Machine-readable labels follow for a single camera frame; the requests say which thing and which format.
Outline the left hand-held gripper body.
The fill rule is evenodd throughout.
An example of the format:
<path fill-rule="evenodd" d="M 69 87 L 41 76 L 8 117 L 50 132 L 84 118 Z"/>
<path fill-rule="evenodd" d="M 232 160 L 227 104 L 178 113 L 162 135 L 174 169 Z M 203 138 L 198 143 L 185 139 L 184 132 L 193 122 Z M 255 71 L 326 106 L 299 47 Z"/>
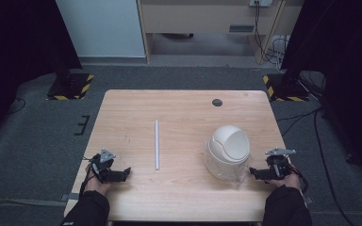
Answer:
<path fill-rule="evenodd" d="M 100 153 L 96 154 L 90 161 L 91 169 L 94 175 L 101 183 L 109 182 L 122 182 L 123 172 L 111 169 L 116 155 L 103 149 Z"/>

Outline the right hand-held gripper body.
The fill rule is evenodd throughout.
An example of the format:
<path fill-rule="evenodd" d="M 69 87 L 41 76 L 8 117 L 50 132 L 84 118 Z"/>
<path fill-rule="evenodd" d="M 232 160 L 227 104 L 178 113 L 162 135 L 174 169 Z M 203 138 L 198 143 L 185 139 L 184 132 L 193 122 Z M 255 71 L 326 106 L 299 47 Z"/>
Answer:
<path fill-rule="evenodd" d="M 271 151 L 266 151 L 266 162 L 268 169 L 259 169 L 258 174 L 265 176 L 266 180 L 282 180 L 287 175 L 290 175 L 288 155 L 296 154 L 295 150 L 275 148 Z"/>

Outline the white swing-lid trash can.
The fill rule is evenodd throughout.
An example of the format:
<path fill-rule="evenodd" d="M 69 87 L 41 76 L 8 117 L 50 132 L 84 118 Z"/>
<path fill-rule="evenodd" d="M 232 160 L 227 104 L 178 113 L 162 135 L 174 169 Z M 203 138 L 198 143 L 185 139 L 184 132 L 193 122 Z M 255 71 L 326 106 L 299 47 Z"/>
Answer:
<path fill-rule="evenodd" d="M 246 133 L 235 125 L 224 125 L 217 128 L 208 140 L 205 164 L 214 177 L 242 183 L 249 157 L 250 140 Z"/>

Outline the long white tube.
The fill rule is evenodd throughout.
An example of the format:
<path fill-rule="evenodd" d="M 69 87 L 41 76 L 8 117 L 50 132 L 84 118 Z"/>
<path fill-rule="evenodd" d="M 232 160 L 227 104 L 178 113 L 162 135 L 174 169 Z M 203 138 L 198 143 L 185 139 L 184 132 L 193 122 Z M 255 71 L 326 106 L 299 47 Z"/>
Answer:
<path fill-rule="evenodd" d="M 159 121 L 155 121 L 155 168 L 160 169 L 159 164 Z"/>

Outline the person's left hand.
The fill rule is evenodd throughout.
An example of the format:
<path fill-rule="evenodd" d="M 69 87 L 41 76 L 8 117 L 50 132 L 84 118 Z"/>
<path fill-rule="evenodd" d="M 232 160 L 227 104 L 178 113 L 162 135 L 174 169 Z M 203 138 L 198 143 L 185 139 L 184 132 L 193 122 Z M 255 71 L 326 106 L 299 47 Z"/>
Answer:
<path fill-rule="evenodd" d="M 106 195 L 112 187 L 112 184 L 102 184 L 95 176 L 91 176 L 86 182 L 85 191 L 97 191 L 102 195 Z"/>

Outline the person's right hand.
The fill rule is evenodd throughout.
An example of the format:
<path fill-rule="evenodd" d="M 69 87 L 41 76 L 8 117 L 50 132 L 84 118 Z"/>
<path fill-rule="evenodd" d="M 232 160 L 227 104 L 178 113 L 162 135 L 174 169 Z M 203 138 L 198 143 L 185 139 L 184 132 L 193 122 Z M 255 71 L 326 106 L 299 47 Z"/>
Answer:
<path fill-rule="evenodd" d="M 286 186 L 286 187 L 293 187 L 298 190 L 301 189 L 299 176 L 296 173 L 291 173 L 290 175 L 286 176 L 283 180 L 269 180 L 269 184 L 275 185 L 277 187 Z"/>

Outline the clear plastic bag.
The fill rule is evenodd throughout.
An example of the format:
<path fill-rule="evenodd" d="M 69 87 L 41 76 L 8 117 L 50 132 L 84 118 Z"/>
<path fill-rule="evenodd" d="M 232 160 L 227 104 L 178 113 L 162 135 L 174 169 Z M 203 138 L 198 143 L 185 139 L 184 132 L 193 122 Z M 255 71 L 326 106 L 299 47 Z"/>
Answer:
<path fill-rule="evenodd" d="M 216 179 L 240 187 L 252 163 L 250 144 L 221 144 L 210 140 L 206 144 L 203 160 L 208 172 Z"/>

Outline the black striped stand base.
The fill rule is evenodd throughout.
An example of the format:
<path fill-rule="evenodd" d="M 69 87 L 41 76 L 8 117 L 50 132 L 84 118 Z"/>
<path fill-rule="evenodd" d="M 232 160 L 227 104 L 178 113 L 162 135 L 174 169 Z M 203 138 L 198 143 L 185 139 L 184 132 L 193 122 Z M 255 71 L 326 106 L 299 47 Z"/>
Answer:
<path fill-rule="evenodd" d="M 263 76 L 271 101 L 302 102 L 308 100 L 308 91 L 298 79 L 288 78 L 281 73 L 269 73 Z"/>
<path fill-rule="evenodd" d="M 90 88 L 93 75 L 89 73 L 71 73 L 67 82 L 58 78 L 47 93 L 47 100 L 83 99 Z"/>

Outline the black curtain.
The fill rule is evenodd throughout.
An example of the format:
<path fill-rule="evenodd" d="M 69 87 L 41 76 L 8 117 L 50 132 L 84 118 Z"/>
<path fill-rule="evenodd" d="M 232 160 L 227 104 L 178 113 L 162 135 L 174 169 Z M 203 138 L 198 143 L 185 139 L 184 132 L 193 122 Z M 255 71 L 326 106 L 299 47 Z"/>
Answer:
<path fill-rule="evenodd" d="M 322 102 L 362 164 L 362 0 L 304 0 L 282 67 L 325 76 Z"/>
<path fill-rule="evenodd" d="M 24 82 L 55 73 L 70 88 L 80 67 L 56 0 L 0 0 L 0 121 Z"/>

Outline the white panel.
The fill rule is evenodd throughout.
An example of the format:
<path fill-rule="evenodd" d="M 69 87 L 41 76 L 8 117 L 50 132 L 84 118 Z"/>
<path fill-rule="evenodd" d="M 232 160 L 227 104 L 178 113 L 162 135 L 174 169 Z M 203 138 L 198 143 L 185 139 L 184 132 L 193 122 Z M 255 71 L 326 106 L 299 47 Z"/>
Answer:
<path fill-rule="evenodd" d="M 145 57 L 137 0 L 56 0 L 80 57 Z"/>

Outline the light wooden desk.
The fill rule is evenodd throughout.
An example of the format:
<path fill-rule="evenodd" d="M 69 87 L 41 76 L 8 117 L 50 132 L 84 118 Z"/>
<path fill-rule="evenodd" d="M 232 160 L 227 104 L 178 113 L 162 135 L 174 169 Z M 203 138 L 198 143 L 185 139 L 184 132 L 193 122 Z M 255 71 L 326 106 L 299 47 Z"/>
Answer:
<path fill-rule="evenodd" d="M 272 0 L 268 8 L 250 7 L 250 0 L 137 0 L 147 55 L 154 34 L 245 34 L 255 60 L 267 59 L 275 36 L 289 36 L 304 0 Z"/>

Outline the grey wall socket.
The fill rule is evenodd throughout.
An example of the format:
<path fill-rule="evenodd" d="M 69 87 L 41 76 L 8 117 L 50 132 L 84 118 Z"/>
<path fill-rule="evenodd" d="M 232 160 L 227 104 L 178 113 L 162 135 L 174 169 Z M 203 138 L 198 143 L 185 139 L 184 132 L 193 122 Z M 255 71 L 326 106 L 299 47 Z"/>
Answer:
<path fill-rule="evenodd" d="M 272 0 L 250 0 L 250 7 L 268 8 L 272 5 Z"/>

